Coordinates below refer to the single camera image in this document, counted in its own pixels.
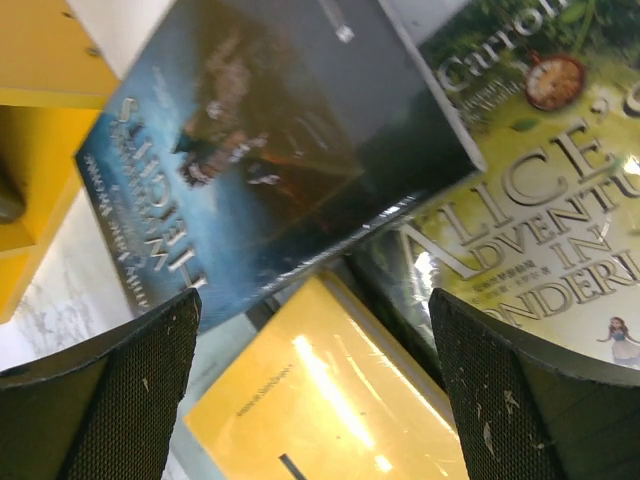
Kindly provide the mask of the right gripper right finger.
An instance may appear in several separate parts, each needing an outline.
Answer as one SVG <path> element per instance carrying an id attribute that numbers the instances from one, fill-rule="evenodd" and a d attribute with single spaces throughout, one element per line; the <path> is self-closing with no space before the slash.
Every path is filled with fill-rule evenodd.
<path id="1" fill-rule="evenodd" d="M 636 479 L 639 373 L 435 289 L 429 312 L 472 479 Z"/>

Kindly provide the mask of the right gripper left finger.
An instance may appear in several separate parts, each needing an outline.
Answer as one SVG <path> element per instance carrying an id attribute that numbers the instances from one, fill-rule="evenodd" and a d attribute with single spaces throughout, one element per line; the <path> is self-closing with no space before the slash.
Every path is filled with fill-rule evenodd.
<path id="1" fill-rule="evenodd" d="M 188 289 L 117 328 L 2 371 L 2 478 L 161 478 L 201 309 Z"/>

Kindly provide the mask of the yellow notebook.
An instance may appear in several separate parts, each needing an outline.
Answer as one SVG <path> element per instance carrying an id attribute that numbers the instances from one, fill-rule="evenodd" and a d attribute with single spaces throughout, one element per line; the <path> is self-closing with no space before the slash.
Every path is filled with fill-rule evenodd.
<path id="1" fill-rule="evenodd" d="M 308 279 L 185 415 L 229 479 L 464 479 L 448 398 L 333 274 Z"/>

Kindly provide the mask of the green Alice Wonderland book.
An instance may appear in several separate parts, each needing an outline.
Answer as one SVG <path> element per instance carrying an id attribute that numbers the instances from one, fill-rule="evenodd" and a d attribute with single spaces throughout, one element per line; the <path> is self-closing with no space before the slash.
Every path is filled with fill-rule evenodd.
<path id="1" fill-rule="evenodd" d="M 384 325 L 441 376 L 445 289 L 581 354 L 639 365 L 639 5 L 387 1 L 482 170 L 359 247 Z"/>

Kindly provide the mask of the clear plastic file folder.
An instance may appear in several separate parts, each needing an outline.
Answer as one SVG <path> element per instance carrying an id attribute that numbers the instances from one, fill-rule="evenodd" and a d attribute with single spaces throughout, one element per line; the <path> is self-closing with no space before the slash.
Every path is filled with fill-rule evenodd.
<path id="1" fill-rule="evenodd" d="M 162 474 L 164 479 L 222 479 L 224 477 L 187 428 L 184 416 L 278 309 L 279 303 L 270 298 L 259 302 L 247 312 L 199 334 L 186 393 L 177 410 L 167 462 Z"/>

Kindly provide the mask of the dark Wuthering Heights book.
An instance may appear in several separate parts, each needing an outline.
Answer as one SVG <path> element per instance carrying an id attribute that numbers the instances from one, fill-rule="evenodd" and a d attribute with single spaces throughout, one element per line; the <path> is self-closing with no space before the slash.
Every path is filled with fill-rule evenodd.
<path id="1" fill-rule="evenodd" d="M 128 305 L 200 326 L 478 173 L 378 1 L 178 1 L 76 155 Z"/>

